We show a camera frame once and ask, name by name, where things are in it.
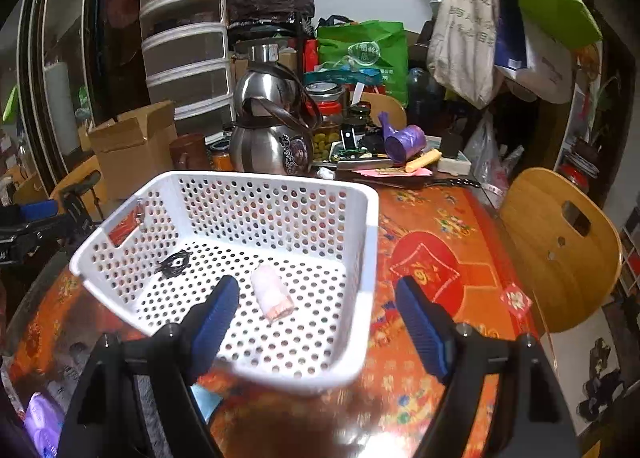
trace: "white bag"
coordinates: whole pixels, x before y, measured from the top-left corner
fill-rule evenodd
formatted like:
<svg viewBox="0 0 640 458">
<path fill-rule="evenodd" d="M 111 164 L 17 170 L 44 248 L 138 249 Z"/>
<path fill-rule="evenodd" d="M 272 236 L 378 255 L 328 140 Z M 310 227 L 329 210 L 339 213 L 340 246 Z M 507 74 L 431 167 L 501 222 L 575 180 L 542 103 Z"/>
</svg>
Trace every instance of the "white bag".
<svg viewBox="0 0 640 458">
<path fill-rule="evenodd" d="M 429 44 L 427 66 L 434 79 L 479 109 L 496 93 L 497 15 L 498 0 L 442 0 Z"/>
<path fill-rule="evenodd" d="M 545 101 L 553 104 L 569 102 L 573 86 L 571 53 L 525 16 L 522 16 L 522 23 L 527 67 L 515 69 L 517 66 L 497 66 L 497 69 Z"/>
</svg>

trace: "purple bag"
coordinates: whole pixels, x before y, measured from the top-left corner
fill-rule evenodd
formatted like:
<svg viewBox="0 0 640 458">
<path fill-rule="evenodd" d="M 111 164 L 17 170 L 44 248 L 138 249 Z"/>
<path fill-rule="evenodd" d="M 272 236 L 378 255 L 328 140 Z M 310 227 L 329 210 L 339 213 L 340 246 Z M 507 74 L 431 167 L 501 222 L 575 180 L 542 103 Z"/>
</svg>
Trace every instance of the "purple bag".
<svg viewBox="0 0 640 458">
<path fill-rule="evenodd" d="M 39 393 L 27 406 L 24 427 L 42 458 L 55 458 L 65 415 L 60 408 Z"/>
</svg>

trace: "open cardboard box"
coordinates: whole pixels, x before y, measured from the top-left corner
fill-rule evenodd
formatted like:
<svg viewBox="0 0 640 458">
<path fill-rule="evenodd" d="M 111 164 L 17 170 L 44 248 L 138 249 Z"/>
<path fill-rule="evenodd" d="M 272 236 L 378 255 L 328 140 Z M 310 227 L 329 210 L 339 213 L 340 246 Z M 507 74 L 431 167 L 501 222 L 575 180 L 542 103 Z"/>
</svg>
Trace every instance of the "open cardboard box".
<svg viewBox="0 0 640 458">
<path fill-rule="evenodd" d="M 174 166 L 169 144 L 177 135 L 174 103 L 158 102 L 118 115 L 89 131 L 111 200 L 127 199 Z"/>
</svg>

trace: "brown mug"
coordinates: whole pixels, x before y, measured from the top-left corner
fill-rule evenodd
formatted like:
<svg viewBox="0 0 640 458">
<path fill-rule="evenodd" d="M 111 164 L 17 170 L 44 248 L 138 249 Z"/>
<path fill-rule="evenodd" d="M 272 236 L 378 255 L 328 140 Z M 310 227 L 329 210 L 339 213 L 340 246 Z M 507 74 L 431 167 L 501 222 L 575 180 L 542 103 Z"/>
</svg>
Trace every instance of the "brown mug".
<svg viewBox="0 0 640 458">
<path fill-rule="evenodd" d="M 169 144 L 169 152 L 178 171 L 211 171 L 207 146 L 201 133 L 179 136 Z"/>
</svg>

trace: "pink rolled object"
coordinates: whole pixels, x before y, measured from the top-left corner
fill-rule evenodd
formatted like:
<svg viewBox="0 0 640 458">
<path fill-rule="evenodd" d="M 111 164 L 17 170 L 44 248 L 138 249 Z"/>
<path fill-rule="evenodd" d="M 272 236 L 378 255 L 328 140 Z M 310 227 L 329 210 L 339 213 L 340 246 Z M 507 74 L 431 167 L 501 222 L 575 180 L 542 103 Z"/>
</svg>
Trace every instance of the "pink rolled object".
<svg viewBox="0 0 640 458">
<path fill-rule="evenodd" d="M 269 322 L 293 313 L 293 300 L 272 266 L 261 264 L 254 270 L 250 279 L 258 305 Z"/>
</svg>

